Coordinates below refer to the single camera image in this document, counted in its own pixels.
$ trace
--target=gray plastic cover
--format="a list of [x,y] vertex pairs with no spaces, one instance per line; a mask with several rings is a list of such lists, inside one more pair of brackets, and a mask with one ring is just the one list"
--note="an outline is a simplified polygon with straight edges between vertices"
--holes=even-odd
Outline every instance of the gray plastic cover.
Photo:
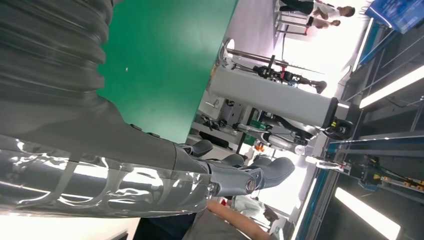
[[0,209],[96,218],[204,209],[209,174],[123,162],[0,135]]

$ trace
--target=green wall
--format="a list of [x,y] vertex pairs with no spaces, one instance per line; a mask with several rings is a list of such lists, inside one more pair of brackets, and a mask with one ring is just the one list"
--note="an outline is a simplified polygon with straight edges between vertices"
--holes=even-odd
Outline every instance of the green wall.
[[100,95],[144,132],[184,143],[237,0],[125,0],[115,8]]

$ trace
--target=display screen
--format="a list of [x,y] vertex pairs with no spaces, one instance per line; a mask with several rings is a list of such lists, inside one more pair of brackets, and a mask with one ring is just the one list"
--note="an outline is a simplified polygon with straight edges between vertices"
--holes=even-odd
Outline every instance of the display screen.
[[375,0],[365,14],[402,34],[424,18],[424,0]]

